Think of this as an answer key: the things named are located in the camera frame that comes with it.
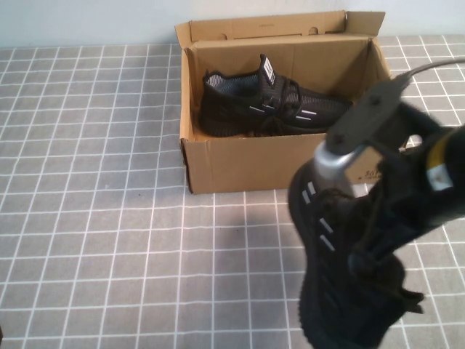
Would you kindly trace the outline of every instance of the black sneaker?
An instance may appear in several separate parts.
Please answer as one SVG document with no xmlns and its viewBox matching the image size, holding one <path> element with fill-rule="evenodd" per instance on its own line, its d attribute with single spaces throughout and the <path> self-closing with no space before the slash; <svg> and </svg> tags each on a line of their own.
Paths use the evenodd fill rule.
<svg viewBox="0 0 465 349">
<path fill-rule="evenodd" d="M 318 178 L 310 161 L 288 192 L 307 255 L 299 303 L 304 335 L 314 349 L 378 348 L 405 312 L 422 313 L 424 297 L 403 288 L 405 269 L 393 254 L 370 273 L 350 270 L 349 256 L 363 237 L 373 202 L 369 196 L 354 198 L 348 182 L 331 188 L 333 182 Z"/>
<path fill-rule="evenodd" d="M 322 133 L 352 105 L 300 87 L 276 74 L 265 55 L 260 57 L 260 68 L 252 73 L 207 72 L 199 116 L 205 133 L 216 137 Z"/>
</svg>

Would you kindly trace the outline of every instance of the gray tiled floor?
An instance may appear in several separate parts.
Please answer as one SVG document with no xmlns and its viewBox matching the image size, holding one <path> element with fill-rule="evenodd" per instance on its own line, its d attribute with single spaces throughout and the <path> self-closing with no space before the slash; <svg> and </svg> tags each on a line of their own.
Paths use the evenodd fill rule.
<svg viewBox="0 0 465 349">
<path fill-rule="evenodd" d="M 465 55 L 465 36 L 380 41 L 394 74 Z M 2 349 L 308 348 L 286 193 L 186 190 L 179 62 L 176 45 L 0 50 Z M 405 98 L 459 125 L 464 69 Z M 399 251 L 426 315 L 384 349 L 463 347 L 464 227 Z"/>
</svg>

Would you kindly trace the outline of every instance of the shoe tongue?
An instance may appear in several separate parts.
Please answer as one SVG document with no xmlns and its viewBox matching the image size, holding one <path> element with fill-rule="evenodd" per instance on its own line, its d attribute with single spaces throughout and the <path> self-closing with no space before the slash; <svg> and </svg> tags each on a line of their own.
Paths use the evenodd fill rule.
<svg viewBox="0 0 465 349">
<path fill-rule="evenodd" d="M 259 79 L 260 79 L 260 85 L 261 88 L 263 89 L 269 89 L 275 87 L 275 82 L 276 82 L 276 74 L 275 70 L 271 66 L 271 62 L 268 59 L 267 56 L 265 55 L 260 55 L 260 58 L 262 59 L 262 62 L 260 63 L 260 68 L 259 68 Z"/>
</svg>

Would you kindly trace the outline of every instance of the white wall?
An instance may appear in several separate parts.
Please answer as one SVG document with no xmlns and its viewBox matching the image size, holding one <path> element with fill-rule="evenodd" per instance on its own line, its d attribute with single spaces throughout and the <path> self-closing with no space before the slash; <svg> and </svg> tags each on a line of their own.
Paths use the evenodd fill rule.
<svg viewBox="0 0 465 349">
<path fill-rule="evenodd" d="M 0 47 L 175 42 L 191 19 L 386 11 L 381 35 L 465 33 L 465 0 L 0 0 Z"/>
</svg>

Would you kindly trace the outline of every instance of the shoe lace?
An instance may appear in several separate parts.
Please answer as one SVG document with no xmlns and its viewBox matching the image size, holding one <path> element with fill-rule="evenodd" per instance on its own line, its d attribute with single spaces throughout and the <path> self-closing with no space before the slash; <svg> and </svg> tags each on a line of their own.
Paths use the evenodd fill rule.
<svg viewBox="0 0 465 349">
<path fill-rule="evenodd" d="M 288 96 L 294 92 L 297 94 L 297 101 L 289 101 Z M 270 105 L 272 104 L 272 101 L 273 98 L 271 97 L 267 103 L 263 103 L 263 105 L 270 106 L 274 108 L 274 110 L 265 116 L 263 122 L 256 129 L 254 134 L 257 137 L 265 134 L 284 134 L 284 120 L 294 119 L 302 110 L 302 94 L 300 92 L 299 84 L 293 79 L 285 78 L 278 106 L 274 107 Z"/>
</svg>

